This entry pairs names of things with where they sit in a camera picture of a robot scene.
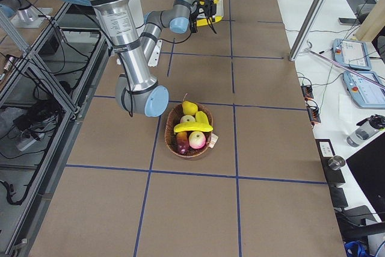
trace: white tag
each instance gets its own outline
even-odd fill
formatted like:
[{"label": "white tag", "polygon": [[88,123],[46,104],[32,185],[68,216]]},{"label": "white tag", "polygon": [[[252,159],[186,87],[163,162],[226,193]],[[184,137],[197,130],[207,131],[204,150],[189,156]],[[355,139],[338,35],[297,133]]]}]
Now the white tag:
[{"label": "white tag", "polygon": [[321,148],[321,152],[324,157],[333,156],[330,144],[327,141],[320,141],[319,147]]},{"label": "white tag", "polygon": [[124,33],[132,30],[132,24],[126,11],[103,15],[104,24],[111,37],[122,36]]},{"label": "white tag", "polygon": [[209,143],[209,147],[210,147],[211,149],[215,146],[217,140],[218,140],[218,136],[215,135],[215,134],[212,132],[212,133],[211,133],[211,141],[210,141],[210,143]]}]

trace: blue and white control panel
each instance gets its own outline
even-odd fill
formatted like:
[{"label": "blue and white control panel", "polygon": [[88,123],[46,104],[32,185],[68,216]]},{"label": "blue and white control panel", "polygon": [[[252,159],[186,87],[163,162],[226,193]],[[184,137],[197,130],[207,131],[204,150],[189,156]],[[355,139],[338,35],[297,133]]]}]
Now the blue and white control panel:
[{"label": "blue and white control panel", "polygon": [[[382,84],[375,72],[360,72],[360,74]],[[360,108],[385,109],[385,90],[350,72],[343,73],[343,80],[353,101]]]},{"label": "blue and white control panel", "polygon": [[336,39],[333,42],[334,60],[355,70],[371,70],[371,60],[365,42]]}]

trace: yellow fruit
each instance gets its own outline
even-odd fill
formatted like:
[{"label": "yellow fruit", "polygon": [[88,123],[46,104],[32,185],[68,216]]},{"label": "yellow fruit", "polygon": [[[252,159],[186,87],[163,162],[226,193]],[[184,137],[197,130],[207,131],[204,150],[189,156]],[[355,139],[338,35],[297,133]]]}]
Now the yellow fruit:
[{"label": "yellow fruit", "polygon": [[183,101],[182,102],[183,114],[189,114],[190,116],[195,116],[198,111],[198,106],[193,102]]},{"label": "yellow fruit", "polygon": [[200,132],[211,132],[213,130],[211,125],[207,123],[197,123],[197,122],[185,122],[179,123],[174,127],[174,133],[183,131],[200,131]]},{"label": "yellow fruit", "polygon": [[199,123],[207,123],[208,125],[210,124],[209,123],[209,118],[207,117],[207,115],[202,112],[202,111],[197,111],[197,113],[195,114],[195,119],[196,119],[196,122],[199,122]]}]

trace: power strip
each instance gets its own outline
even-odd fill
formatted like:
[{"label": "power strip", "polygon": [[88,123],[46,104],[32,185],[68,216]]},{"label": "power strip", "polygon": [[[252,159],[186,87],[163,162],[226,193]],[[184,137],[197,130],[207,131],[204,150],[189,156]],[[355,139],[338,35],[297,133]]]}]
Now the power strip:
[{"label": "power strip", "polygon": [[32,135],[30,135],[28,138],[27,137],[22,137],[20,139],[20,142],[16,144],[16,147],[19,151],[23,152],[27,150],[30,146],[32,146],[34,143],[37,141],[40,141],[44,137],[45,133],[44,132],[38,132],[36,133],[36,138],[34,138]]}]

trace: white desk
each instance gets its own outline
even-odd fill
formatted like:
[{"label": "white desk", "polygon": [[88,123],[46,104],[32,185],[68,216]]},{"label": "white desk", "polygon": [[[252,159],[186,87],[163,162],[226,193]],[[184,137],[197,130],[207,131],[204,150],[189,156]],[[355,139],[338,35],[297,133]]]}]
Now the white desk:
[{"label": "white desk", "polygon": [[[283,23],[287,30],[299,30],[302,26],[304,18],[312,4],[313,0],[278,0],[280,11],[283,18]],[[326,0],[323,5],[313,27],[313,30],[323,31],[342,31],[350,29],[350,26],[340,25],[338,17],[354,17],[346,0]],[[290,46],[293,45],[297,32],[286,31]],[[308,36],[312,43],[315,52],[327,51],[331,48],[333,40],[336,38],[344,38],[347,32],[331,33],[331,32],[311,32]],[[369,53],[374,52],[375,49],[371,43],[368,43]],[[331,51],[327,51],[324,55],[332,58]],[[376,71],[378,75],[385,76],[385,65],[381,60],[371,60],[372,70]],[[309,78],[313,84],[326,84],[334,80],[342,69],[333,67],[327,81],[328,73],[331,64],[323,61],[313,55],[301,55],[295,60],[297,72],[303,73],[305,77]],[[325,86],[313,86],[313,94],[315,101],[320,106],[322,103],[322,95]],[[321,108],[321,124],[314,127],[313,133],[315,138],[328,138],[331,140],[336,155],[340,155],[347,159],[362,146],[354,148],[346,143],[346,137],[352,133],[357,127],[356,123],[372,114],[385,114],[385,110],[364,110],[359,108],[355,103],[349,101],[350,97],[345,88],[342,76],[334,83],[326,87],[323,105]],[[355,208],[360,205],[366,205],[374,212],[373,207],[368,202],[367,198],[361,191],[348,166],[342,168],[343,176],[346,184],[342,186],[349,208]]]}]

